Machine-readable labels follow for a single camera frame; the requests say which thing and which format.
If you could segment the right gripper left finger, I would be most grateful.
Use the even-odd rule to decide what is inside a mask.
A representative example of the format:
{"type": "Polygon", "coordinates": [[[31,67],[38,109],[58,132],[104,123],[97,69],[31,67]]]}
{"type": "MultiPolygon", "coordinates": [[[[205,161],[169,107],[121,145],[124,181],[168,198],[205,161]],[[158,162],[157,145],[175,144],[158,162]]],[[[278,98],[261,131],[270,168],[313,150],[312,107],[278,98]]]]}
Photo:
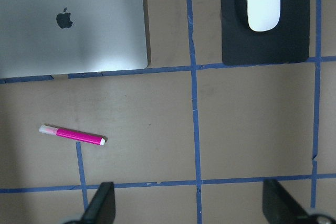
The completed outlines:
{"type": "Polygon", "coordinates": [[[113,224],[116,216],[115,203],[114,183],[101,183],[80,223],[113,224]]]}

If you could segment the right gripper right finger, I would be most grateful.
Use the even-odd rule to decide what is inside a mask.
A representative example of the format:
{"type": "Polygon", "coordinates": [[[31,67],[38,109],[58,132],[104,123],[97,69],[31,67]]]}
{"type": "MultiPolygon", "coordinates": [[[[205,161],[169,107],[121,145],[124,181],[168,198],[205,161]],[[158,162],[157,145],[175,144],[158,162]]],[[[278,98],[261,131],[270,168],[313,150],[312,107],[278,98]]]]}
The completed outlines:
{"type": "Polygon", "coordinates": [[[308,213],[275,179],[265,179],[262,211],[268,223],[306,223],[308,213]]]}

